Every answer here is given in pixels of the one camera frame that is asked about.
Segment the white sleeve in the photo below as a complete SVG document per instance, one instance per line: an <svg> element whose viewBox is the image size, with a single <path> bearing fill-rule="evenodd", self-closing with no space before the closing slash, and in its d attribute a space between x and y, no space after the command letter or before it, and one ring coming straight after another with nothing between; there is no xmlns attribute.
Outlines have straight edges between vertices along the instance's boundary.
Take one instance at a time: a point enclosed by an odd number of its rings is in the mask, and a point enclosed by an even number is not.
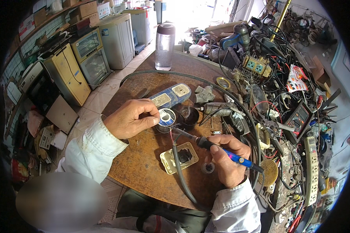
<svg viewBox="0 0 350 233"><path fill-rule="evenodd" d="M81 136L69 142L65 157L60 160L56 172L78 173L101 183L107 176L113 159L127 146L114 137L101 117L98 117Z"/></svg>
<svg viewBox="0 0 350 233"><path fill-rule="evenodd" d="M217 192L211 213L216 232L261 231L261 213L249 179L237 187Z"/></svg>

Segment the water bottle lid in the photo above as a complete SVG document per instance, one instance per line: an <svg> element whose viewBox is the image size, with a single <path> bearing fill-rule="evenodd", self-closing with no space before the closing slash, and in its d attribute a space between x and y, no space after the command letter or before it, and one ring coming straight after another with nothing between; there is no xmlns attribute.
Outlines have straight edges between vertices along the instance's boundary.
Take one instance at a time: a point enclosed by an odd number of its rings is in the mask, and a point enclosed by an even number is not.
<svg viewBox="0 0 350 233"><path fill-rule="evenodd" d="M175 34L175 26L172 24L161 24L157 27L157 33L163 35L173 35Z"/></svg>

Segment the white power strip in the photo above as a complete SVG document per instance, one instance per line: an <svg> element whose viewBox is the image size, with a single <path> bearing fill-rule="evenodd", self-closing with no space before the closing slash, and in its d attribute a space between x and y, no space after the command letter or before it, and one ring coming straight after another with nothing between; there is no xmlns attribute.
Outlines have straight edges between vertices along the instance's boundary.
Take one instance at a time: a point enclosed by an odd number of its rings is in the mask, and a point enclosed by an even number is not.
<svg viewBox="0 0 350 233"><path fill-rule="evenodd" d="M304 205L309 206L316 202L318 196L319 165L315 138L306 137L304 143L307 163L307 189Z"/></svg>

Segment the brass rod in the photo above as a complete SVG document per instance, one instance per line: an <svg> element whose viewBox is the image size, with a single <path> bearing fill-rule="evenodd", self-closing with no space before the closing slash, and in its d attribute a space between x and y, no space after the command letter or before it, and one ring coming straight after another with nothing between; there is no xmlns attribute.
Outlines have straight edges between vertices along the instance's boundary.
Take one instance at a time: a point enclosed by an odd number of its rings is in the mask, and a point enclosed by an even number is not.
<svg viewBox="0 0 350 233"><path fill-rule="evenodd" d="M288 7L289 7L290 2L291 2L291 0L287 0L287 3L285 3L284 9L283 9L283 11L282 11L282 13L281 13L281 15L280 15L279 20L277 21L276 28L275 28L275 30L274 30L275 33L277 33L277 32L279 31L279 28L280 28L280 26L281 26L281 23L282 23L283 20L284 20L284 16L285 16L285 14L286 14L286 12L287 12L287 10L288 10ZM271 38L270 38L269 40L270 40L271 42L273 42L273 41L274 41L274 38L275 38L275 34L272 34L272 35L271 35Z"/></svg>

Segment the blue soldering iron handle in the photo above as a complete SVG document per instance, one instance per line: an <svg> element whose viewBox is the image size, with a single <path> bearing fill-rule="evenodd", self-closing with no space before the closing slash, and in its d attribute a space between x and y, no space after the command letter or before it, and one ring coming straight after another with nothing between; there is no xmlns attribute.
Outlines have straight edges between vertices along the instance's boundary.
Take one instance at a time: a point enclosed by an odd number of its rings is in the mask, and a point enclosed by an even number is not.
<svg viewBox="0 0 350 233"><path fill-rule="evenodd" d="M198 138L196 139L196 143L197 143L197 145L198 145L199 147L205 148L205 149L207 149L207 150L210 150L210 147L211 147L212 145L216 145L215 143L212 143L212 142L210 142L209 140L207 140L206 137L198 137ZM223 149L223 150L227 153L228 157L229 157L232 161L234 161L234 162L236 162L236 163L239 163L239 164L241 164L241 165L243 165L243 166L245 166L245 167L248 167L248 168L250 168L250 169L253 169L253 170L255 170L255 171L258 171L258 172L260 172L260 173L263 172L263 168L260 167L260 166L258 166L258 165L256 165L256 164L253 163L252 161L249 161L249 160L247 160L247 159L244 159L243 157L238 156L238 155L236 155L236 154L234 154L234 153L232 153L232 152L230 152L230 151L227 151L226 149Z"/></svg>

